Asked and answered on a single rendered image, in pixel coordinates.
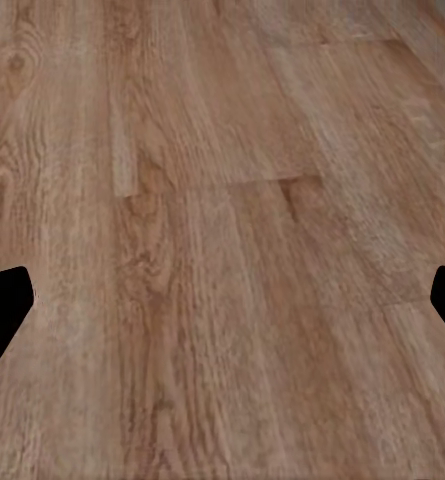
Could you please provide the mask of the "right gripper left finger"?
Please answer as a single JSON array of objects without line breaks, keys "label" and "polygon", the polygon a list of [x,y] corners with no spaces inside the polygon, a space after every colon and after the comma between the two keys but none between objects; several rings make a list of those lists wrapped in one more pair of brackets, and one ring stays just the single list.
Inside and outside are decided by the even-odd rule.
[{"label": "right gripper left finger", "polygon": [[0,358],[34,304],[25,266],[0,272]]}]

